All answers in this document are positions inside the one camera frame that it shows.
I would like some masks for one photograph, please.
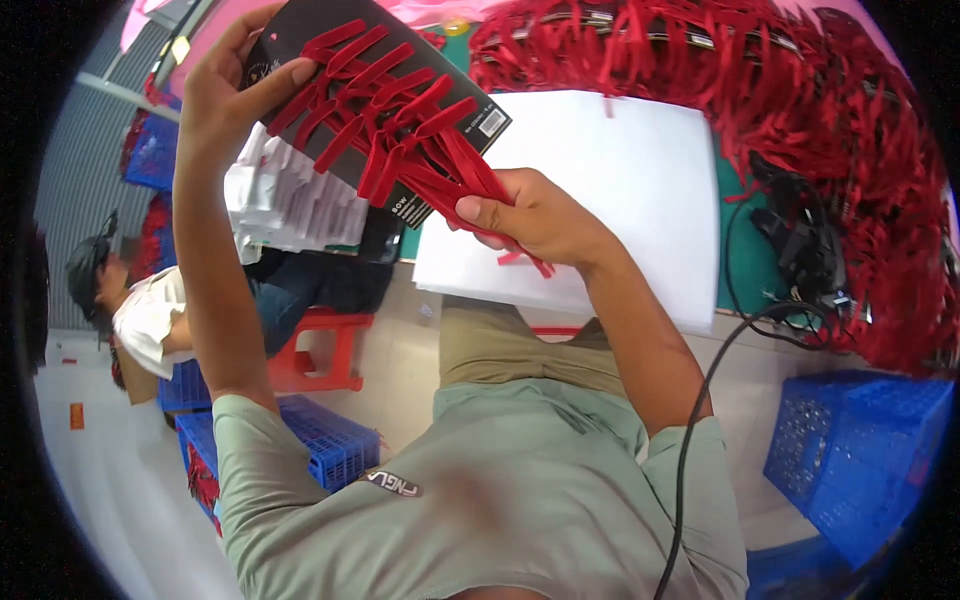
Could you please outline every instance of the gray wall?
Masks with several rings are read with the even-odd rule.
[[[120,51],[126,11],[106,23],[81,70],[103,75]],[[109,80],[139,91],[170,32],[149,23],[120,59]],[[36,197],[36,220],[46,232],[50,259],[50,319],[54,328],[92,329],[66,292],[67,257],[81,240],[96,234],[119,208],[117,241],[139,235],[153,190],[120,178],[120,151],[135,107],[74,84],[43,156]]]

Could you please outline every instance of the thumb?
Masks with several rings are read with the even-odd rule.
[[[239,94],[244,115],[257,120],[288,100],[317,70],[311,59],[293,59]]]
[[[468,223],[487,231],[504,233],[516,238],[519,212],[522,208],[490,198],[465,196],[457,201],[456,210],[457,214]]]

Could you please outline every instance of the stack of paper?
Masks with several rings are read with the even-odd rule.
[[[498,94],[514,123],[487,150],[494,169],[540,170],[623,242],[677,327],[708,333],[716,306],[719,199],[699,110],[564,90]],[[573,234],[562,231],[560,234]],[[529,259],[495,252],[433,214],[423,224],[421,289],[594,314],[572,268],[544,279]]]
[[[366,200],[260,123],[224,177],[224,201],[241,262],[260,245],[289,252],[360,243]]]

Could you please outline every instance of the red plastic stool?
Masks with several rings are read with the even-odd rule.
[[[267,362],[270,382],[278,392],[321,392],[363,388],[363,377],[351,376],[353,338],[357,329],[373,324],[373,315],[338,315],[329,308],[308,308],[290,341]],[[310,377],[317,368],[310,352],[297,352],[297,338],[304,331],[332,329],[336,342],[330,373],[326,377]]]

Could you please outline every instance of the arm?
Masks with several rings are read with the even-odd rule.
[[[497,176],[515,206],[467,197],[457,203],[457,213],[511,236],[538,258],[575,267],[607,332],[627,397],[650,437],[665,427],[686,425],[703,374],[620,241],[540,172],[511,169]],[[498,248],[491,238],[478,237]],[[700,417],[712,414],[708,398]]]
[[[273,412],[263,335],[233,243],[223,182],[253,123],[316,69],[311,60],[291,60],[237,92],[244,59],[281,6],[238,19],[191,70],[173,190],[174,240],[190,307],[187,326],[211,396],[245,396]]]
[[[639,267],[617,243],[579,268],[616,359],[627,398],[651,438],[686,426],[704,376]],[[709,396],[699,419],[713,415]]]

